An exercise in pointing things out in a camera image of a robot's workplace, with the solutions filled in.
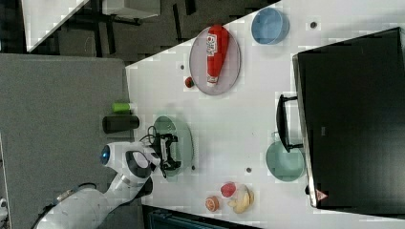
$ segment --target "green plate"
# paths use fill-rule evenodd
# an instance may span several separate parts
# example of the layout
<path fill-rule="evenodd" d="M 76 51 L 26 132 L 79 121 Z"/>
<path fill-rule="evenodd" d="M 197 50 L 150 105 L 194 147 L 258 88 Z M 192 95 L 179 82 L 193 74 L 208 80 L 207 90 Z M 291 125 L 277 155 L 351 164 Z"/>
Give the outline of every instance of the green plate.
<path fill-rule="evenodd" d="M 270 145 L 266 153 L 269 171 L 278 179 L 290 182 L 304 174 L 305 161 L 299 149 L 291 149 L 288 153 L 281 141 Z"/>
<path fill-rule="evenodd" d="M 191 165 L 194 151 L 190 130 L 186 123 L 169 115 L 159 116 L 154 126 L 160 134 L 171 134 L 178 137 L 179 142 L 170 145 L 170 156 L 176 161 L 181 161 L 181 167 L 174 171 L 166 171 L 168 177 L 174 177 Z"/>

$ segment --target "green cup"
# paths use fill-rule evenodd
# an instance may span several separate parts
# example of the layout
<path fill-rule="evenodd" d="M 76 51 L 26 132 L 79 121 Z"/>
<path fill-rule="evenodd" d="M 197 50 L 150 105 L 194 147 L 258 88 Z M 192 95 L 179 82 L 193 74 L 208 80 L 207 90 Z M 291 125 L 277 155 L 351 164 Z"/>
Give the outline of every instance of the green cup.
<path fill-rule="evenodd" d="M 301 150 L 294 148 L 287 152 L 280 140 L 276 140 L 268 147 L 266 163 L 269 171 L 285 182 L 298 179 L 304 174 L 306 168 Z"/>

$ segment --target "red ketchup bottle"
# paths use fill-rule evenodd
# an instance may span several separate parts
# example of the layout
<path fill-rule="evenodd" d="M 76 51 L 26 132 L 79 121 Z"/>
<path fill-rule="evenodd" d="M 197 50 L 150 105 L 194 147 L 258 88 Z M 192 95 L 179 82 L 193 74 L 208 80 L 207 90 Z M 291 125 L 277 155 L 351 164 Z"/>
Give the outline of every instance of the red ketchup bottle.
<path fill-rule="evenodd" d="M 212 26 L 206 37 L 206 84 L 214 87 L 218 82 L 226 58 L 229 32 L 221 25 Z"/>

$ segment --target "small bowl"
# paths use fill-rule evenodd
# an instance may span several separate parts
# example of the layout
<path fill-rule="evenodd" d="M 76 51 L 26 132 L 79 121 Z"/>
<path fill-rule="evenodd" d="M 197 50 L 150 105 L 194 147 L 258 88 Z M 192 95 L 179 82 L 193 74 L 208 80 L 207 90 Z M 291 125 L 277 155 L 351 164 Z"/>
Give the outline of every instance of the small bowl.
<path fill-rule="evenodd" d="M 291 149 L 288 153 L 281 141 L 276 141 L 268 147 L 266 163 L 269 171 L 284 182 L 298 179 L 304 174 L 306 168 L 301 150 Z"/>
<path fill-rule="evenodd" d="M 256 42 L 274 45 L 286 38 L 288 18 L 274 8 L 260 10 L 253 19 L 251 32 Z"/>

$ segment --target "blue bowl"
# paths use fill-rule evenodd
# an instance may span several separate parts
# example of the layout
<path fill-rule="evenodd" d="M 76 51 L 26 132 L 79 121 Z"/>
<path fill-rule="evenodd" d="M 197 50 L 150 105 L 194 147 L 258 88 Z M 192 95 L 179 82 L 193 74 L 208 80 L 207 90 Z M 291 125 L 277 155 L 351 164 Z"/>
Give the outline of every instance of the blue bowl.
<path fill-rule="evenodd" d="M 274 45 L 286 38 L 289 30 L 288 18 L 273 8 L 260 10 L 253 19 L 252 35 L 263 45 Z"/>

